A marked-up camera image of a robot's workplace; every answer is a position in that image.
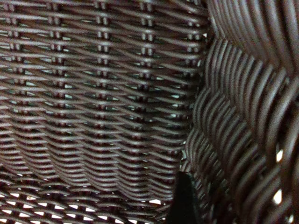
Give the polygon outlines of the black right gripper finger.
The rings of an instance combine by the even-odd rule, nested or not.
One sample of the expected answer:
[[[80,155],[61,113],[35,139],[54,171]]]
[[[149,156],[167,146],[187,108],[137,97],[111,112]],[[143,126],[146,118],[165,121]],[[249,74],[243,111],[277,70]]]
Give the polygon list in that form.
[[[167,224],[200,224],[194,184],[190,173],[179,172]]]

